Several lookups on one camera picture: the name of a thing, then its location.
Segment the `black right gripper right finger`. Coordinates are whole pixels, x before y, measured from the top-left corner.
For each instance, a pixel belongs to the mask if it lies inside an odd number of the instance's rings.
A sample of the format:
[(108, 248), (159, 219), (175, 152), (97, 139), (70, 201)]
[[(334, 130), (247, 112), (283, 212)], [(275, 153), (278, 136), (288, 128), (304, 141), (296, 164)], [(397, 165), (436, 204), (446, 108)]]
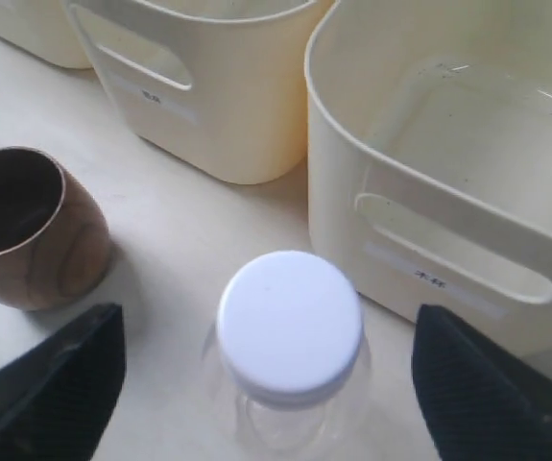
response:
[(420, 307), (411, 372), (441, 459), (552, 460), (552, 380), (445, 307)]

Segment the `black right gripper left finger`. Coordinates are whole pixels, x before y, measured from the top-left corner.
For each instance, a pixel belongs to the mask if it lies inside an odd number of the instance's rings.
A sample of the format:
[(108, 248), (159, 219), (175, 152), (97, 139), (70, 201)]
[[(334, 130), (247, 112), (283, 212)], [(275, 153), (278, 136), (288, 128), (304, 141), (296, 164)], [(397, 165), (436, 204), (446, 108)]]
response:
[(0, 369), (0, 460), (89, 460), (126, 376), (123, 308), (101, 303)]

